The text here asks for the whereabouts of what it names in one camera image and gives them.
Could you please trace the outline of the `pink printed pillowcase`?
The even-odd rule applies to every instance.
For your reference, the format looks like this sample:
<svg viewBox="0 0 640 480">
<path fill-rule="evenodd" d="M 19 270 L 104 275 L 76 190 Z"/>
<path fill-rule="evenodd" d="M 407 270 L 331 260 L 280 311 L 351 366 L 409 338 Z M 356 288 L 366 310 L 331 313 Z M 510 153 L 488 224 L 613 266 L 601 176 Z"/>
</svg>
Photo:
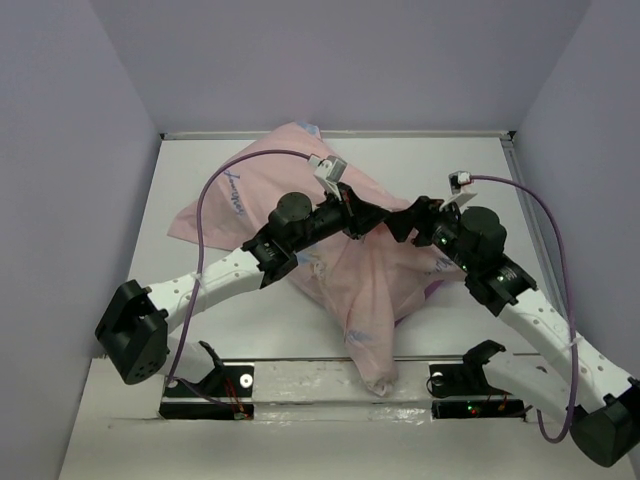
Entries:
<svg viewBox="0 0 640 480">
<path fill-rule="evenodd" d="M 191 203 L 173 219 L 171 237 L 210 248 L 233 250 L 267 222 L 278 200 L 301 192 L 311 202 L 324 189 L 302 154 L 332 155 L 318 127 L 289 123 L 245 148 L 256 158 L 224 171 L 209 188 L 204 204 Z M 445 281 L 463 280 L 463 272 L 433 247 L 398 243 L 385 225 L 361 240 L 342 233 L 298 255 L 288 280 L 336 318 L 348 355 L 377 396 L 391 394 L 398 378 L 393 359 L 397 321 L 418 311 L 432 290 Z"/>
</svg>

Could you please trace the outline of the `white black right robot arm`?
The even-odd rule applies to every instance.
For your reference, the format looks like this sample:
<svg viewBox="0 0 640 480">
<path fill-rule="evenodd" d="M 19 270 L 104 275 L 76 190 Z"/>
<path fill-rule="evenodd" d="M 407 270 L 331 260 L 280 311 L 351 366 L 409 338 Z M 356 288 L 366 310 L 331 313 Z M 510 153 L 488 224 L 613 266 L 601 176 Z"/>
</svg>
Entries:
<svg viewBox="0 0 640 480">
<path fill-rule="evenodd" d="M 639 381 L 571 327 L 535 280 L 504 252 L 507 231 L 485 207 L 420 197 L 386 225 L 398 242 L 433 246 L 466 275 L 471 296 L 522 336 L 567 382 L 562 413 L 594 463 L 611 467 L 639 443 Z"/>
</svg>

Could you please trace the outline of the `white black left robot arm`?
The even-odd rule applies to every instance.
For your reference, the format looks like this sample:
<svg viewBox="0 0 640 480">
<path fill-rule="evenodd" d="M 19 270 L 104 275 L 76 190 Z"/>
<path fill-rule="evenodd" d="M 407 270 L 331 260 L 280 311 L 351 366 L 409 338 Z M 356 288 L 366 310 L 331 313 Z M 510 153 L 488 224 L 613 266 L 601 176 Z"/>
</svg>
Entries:
<svg viewBox="0 0 640 480">
<path fill-rule="evenodd" d="M 300 192 L 284 195 L 256 235 L 227 256 L 191 274 L 147 287 L 135 280 L 113 294 L 95 336 L 127 385 L 172 367 L 184 344 L 169 335 L 189 318 L 234 296 L 257 291 L 287 276 L 297 255 L 339 232 L 358 239 L 390 211 L 360 199 L 346 184 L 318 206 Z"/>
</svg>

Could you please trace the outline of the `white foam front board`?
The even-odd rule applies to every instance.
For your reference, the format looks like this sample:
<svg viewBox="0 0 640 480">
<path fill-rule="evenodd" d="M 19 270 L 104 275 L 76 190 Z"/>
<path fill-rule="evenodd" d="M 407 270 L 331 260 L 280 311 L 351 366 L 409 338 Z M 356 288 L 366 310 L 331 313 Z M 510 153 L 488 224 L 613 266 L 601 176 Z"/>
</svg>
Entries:
<svg viewBox="0 0 640 480">
<path fill-rule="evenodd" d="M 434 420 L 370 411 L 332 420 L 163 420 L 163 382 L 124 385 L 91 363 L 64 479 L 630 479 L 515 419 Z"/>
</svg>

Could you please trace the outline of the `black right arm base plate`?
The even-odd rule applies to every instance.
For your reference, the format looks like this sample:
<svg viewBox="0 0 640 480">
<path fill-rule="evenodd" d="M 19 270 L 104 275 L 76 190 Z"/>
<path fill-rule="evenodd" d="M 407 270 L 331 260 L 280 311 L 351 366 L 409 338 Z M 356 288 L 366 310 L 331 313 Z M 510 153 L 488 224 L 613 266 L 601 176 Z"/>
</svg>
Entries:
<svg viewBox="0 0 640 480">
<path fill-rule="evenodd" d="M 531 407 L 491 386 L 483 370 L 493 356 L 505 351 L 503 345 L 486 340 L 468 350 L 457 363 L 431 364 L 425 387 L 433 399 L 432 417 L 435 420 L 525 419 Z"/>
</svg>

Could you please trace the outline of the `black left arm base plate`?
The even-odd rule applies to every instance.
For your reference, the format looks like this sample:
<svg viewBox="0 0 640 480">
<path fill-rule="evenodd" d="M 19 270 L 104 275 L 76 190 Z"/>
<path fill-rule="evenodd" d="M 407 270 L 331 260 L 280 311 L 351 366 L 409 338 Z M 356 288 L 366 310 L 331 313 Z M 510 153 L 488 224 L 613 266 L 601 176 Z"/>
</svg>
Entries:
<svg viewBox="0 0 640 480">
<path fill-rule="evenodd" d="M 212 371 L 199 383 L 175 379 L 164 387 L 158 414 L 165 420 L 243 421 L 254 417 L 255 365 L 226 363 L 201 341 Z"/>
</svg>

